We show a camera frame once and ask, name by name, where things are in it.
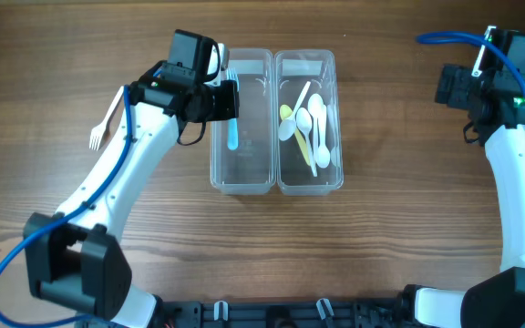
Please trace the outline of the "light blue wide-handle fork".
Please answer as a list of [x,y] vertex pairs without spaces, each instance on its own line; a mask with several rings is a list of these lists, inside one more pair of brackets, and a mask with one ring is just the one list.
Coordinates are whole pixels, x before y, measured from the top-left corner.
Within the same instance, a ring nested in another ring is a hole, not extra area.
[[[233,68],[227,69],[227,79],[236,82],[237,89],[240,89],[240,82],[236,70]],[[227,130],[227,147],[229,150],[236,150],[239,146],[238,122],[236,118],[228,121]]]

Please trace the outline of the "yellow plastic spoon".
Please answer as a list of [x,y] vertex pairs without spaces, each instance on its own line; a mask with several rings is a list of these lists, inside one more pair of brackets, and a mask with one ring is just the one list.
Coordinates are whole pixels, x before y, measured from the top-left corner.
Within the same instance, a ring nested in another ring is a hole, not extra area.
[[[293,114],[293,110],[288,105],[281,105],[279,111],[280,111],[281,121],[286,120],[288,117],[290,117]],[[310,160],[309,160],[306,143],[305,143],[303,135],[301,134],[298,128],[295,129],[295,132],[293,135],[295,136],[295,139],[297,141],[299,149],[301,150],[301,153],[302,153],[302,156],[304,158],[306,165],[309,166]]]

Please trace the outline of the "white spoon with long handle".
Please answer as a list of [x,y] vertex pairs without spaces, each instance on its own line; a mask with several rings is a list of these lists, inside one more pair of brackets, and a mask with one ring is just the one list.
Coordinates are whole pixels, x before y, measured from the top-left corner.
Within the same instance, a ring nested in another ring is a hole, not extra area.
[[285,118],[278,128],[278,137],[281,141],[286,141],[289,139],[295,132],[297,125],[296,125],[296,115],[303,104],[303,101],[308,93],[308,90],[311,86],[311,82],[307,81],[300,93],[300,96],[297,98],[297,101],[295,103],[293,113],[289,115],[287,118]]

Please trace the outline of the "white plastic spoon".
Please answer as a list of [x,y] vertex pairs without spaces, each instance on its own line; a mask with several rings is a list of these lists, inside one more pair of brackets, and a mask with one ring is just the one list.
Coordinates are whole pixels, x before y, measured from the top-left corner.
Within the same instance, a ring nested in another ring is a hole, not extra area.
[[296,124],[299,130],[302,132],[305,145],[307,150],[307,155],[310,160],[310,167],[314,177],[317,176],[317,170],[314,161],[314,153],[312,149],[312,142],[310,140],[310,133],[313,127],[313,122],[311,115],[305,108],[299,108],[296,114]]
[[315,163],[319,164],[319,117],[323,110],[323,99],[317,93],[312,94],[308,100],[308,111],[313,121],[313,153]]

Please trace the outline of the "white wide-handle spoon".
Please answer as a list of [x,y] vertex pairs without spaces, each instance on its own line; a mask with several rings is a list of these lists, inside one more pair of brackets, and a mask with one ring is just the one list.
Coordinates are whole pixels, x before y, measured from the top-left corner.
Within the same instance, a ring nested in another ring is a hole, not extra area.
[[327,120],[327,107],[326,105],[321,106],[319,118],[316,120],[316,127],[318,132],[318,148],[315,152],[316,163],[319,168],[325,169],[329,166],[331,155],[330,151],[325,143],[325,131],[326,131],[326,120]]

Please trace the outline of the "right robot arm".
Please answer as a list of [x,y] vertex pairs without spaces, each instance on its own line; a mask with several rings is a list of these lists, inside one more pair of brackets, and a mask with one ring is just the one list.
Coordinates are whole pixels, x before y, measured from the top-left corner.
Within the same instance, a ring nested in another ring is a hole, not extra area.
[[437,103],[468,112],[485,149],[499,197],[499,274],[464,292],[408,285],[396,301],[396,323],[430,327],[525,327],[525,99],[514,76],[490,68],[444,66]]

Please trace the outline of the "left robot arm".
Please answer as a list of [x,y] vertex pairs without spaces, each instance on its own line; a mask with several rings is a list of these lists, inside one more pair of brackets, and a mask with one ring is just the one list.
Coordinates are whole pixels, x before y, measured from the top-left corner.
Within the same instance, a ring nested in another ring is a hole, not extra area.
[[236,80],[222,78],[227,61],[162,60],[122,86],[110,109],[124,108],[120,127],[79,188],[56,212],[34,213],[9,253],[26,256],[30,293],[126,327],[161,327],[160,297],[132,285],[121,250],[126,221],[147,179],[189,123],[237,118]]

